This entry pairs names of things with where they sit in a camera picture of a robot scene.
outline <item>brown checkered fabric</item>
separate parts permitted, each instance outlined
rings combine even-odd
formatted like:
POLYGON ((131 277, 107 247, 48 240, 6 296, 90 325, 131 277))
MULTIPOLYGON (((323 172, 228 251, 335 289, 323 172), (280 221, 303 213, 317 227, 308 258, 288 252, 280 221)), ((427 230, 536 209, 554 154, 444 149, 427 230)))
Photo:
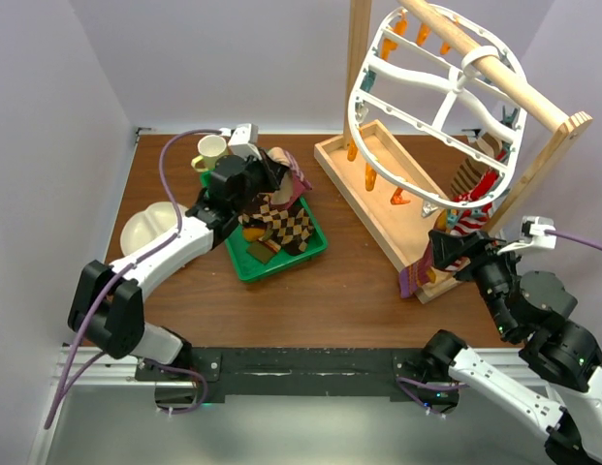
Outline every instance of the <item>brown checkered fabric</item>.
MULTIPOLYGON (((498 159, 503 147, 501 140, 489 133, 484 133, 470 145, 475 150, 485 153, 494 159, 498 159)), ((452 191, 451 198, 454 199, 457 196, 470 192, 482 180, 482 176, 488 169, 488 165, 466 157, 452 178, 450 186, 452 191)))
POLYGON ((307 249, 307 242, 314 226, 304 208, 293 205, 289 210, 277 210, 269 204, 269 197, 264 196, 257 212, 243 214, 239 220, 248 225, 252 220, 260 220, 272 229, 272 239, 285 247, 291 255, 297 255, 307 249))

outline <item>wooden post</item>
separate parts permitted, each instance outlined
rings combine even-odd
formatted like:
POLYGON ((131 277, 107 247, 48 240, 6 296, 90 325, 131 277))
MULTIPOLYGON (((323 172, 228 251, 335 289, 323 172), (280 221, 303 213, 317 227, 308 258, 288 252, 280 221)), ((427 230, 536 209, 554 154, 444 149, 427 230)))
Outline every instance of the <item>wooden post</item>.
POLYGON ((367 53, 367 36, 369 34, 369 17, 371 0, 350 0, 350 22, 348 25, 348 67, 346 71, 346 100, 343 105, 343 143, 344 148, 350 143, 350 126, 348 125, 348 99, 355 83, 361 64, 367 53))
POLYGON ((500 231, 523 204, 524 200, 538 187, 546 175, 563 158, 570 147, 583 135, 592 118, 584 111, 570 116, 546 143, 539 155, 527 167, 521 178, 484 225, 484 231, 494 235, 500 231))

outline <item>green tray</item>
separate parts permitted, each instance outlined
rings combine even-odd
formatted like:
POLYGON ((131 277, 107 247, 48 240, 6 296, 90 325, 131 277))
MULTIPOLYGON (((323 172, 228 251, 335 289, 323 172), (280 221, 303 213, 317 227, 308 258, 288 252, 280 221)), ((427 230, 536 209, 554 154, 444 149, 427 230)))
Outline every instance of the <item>green tray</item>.
MULTIPOLYGON (((203 173, 201 180, 202 185, 207 186, 208 182, 210 181, 210 173, 208 171, 203 173)), ((236 228, 234 232, 232 232, 232 235, 227 238, 225 241, 225 246, 227 247, 227 251, 232 258, 232 263, 234 264, 234 268, 236 269, 236 273, 240 281, 245 283, 259 281, 267 276, 271 276, 272 274, 288 269, 295 264, 301 264, 302 262, 311 260, 315 256, 327 250, 329 242, 320 229, 315 216, 313 216, 313 213, 311 213, 307 202, 303 197, 299 198, 297 200, 297 203, 298 202, 305 209, 309 215, 309 218, 311 218, 313 226, 315 227, 315 231, 307 242, 307 250, 305 250, 302 254, 291 256, 285 250, 280 250, 279 253, 272 257, 268 263, 262 264, 246 253, 246 249, 250 242, 247 242, 244 240, 244 237, 242 237, 242 228, 239 226, 239 224, 238 228, 236 228)))

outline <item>cream mug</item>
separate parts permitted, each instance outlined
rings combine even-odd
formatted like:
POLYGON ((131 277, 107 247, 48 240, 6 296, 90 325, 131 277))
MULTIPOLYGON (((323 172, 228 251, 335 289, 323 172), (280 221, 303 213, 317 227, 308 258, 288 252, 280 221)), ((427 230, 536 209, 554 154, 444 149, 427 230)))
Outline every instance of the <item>cream mug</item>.
POLYGON ((199 156, 191 160, 191 167, 196 172, 214 170, 218 159, 229 154, 225 138, 216 136, 215 134, 201 138, 197 142, 197 151, 199 152, 199 156), (198 167, 199 163, 203 163, 204 167, 198 167))

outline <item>orange peg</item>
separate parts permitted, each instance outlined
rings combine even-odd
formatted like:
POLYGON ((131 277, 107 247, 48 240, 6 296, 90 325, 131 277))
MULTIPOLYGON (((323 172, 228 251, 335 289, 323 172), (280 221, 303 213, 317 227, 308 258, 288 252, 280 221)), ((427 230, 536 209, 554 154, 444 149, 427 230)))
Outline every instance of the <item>orange peg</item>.
MULTIPOLYGON (((458 25, 458 17, 457 16, 454 17, 454 24, 458 25)), ((450 46, 446 42, 443 42, 443 45, 440 48, 440 54, 446 55, 447 53, 449 53, 449 50, 451 50, 451 49, 452 49, 452 46, 450 46)))
POLYGON ((401 187, 398 187, 396 189, 396 191, 394 192, 394 194, 391 197, 391 205, 406 205, 407 203, 410 203, 409 200, 407 200, 401 196, 402 192, 403 192, 403 189, 401 187))
POLYGON ((376 184, 376 171, 369 163, 365 163, 365 190, 373 191, 376 184))
MULTIPOLYGON (((401 13, 401 19, 397 22, 396 27, 392 29, 393 32, 398 34, 399 36, 403 36, 404 32, 406 32, 406 27, 408 26, 408 21, 406 20, 406 13, 401 13)), ((389 59, 389 53, 394 51, 397 48, 397 44, 389 39, 385 39, 382 41, 382 49, 380 51, 380 58, 387 61, 389 59)))
POLYGON ((357 145, 350 140, 350 145, 348 146, 348 161, 349 162, 354 162, 355 158, 357 158, 357 152, 359 150, 357 149, 357 145))
MULTIPOLYGON (((434 284, 436 282, 436 273, 432 268, 428 268, 428 270, 426 271, 426 277, 431 284, 434 284)), ((424 284, 425 282, 421 280, 421 276, 417 277, 417 286, 421 288, 424 284)))
POLYGON ((415 43, 419 47, 421 47, 424 44, 424 42, 428 39, 429 32, 429 26, 422 24, 419 28, 419 32, 417 33, 417 40, 415 41, 415 43))

